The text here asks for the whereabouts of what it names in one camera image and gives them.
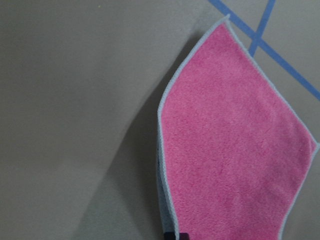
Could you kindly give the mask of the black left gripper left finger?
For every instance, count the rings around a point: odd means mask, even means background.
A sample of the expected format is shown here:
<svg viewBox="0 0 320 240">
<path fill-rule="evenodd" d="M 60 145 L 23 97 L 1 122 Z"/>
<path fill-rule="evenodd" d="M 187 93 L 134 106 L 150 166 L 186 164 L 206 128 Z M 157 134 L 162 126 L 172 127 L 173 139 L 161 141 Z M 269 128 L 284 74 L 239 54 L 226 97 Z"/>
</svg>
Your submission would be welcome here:
<svg viewBox="0 0 320 240">
<path fill-rule="evenodd" d="M 175 240 L 175 233 L 174 232 L 165 232 L 163 234 L 164 240 Z"/>
</svg>

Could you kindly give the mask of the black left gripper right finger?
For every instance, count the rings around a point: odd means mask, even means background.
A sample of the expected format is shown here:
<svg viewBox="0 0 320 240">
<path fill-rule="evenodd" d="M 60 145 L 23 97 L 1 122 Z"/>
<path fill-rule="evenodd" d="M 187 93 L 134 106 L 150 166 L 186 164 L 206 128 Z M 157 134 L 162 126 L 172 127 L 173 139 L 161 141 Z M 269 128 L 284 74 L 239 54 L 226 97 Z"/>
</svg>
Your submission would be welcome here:
<svg viewBox="0 0 320 240">
<path fill-rule="evenodd" d="M 189 240 L 189 234 L 186 232 L 180 232 L 179 233 L 179 240 Z"/>
</svg>

